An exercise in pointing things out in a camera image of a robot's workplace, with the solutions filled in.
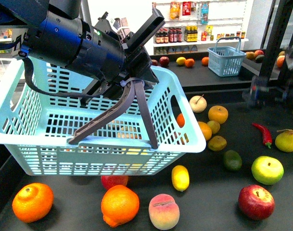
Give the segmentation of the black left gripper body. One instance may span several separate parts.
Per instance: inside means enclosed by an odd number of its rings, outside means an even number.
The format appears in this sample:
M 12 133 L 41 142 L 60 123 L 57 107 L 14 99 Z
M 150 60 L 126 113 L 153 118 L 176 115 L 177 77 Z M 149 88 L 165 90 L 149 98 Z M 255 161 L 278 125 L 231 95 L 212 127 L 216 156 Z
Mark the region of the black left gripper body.
M 124 38 L 113 31 L 107 16 L 105 13 L 99 18 L 93 36 L 86 34 L 92 46 L 86 56 L 85 75 L 93 80 L 82 92 L 85 95 L 80 98 L 82 106 L 99 96 L 120 99 L 130 78 L 142 80 L 145 89 L 159 81 L 151 70 L 153 62 L 144 45 L 165 24 L 162 13 L 153 8 L 152 15 L 140 29 L 136 33 L 129 32 Z

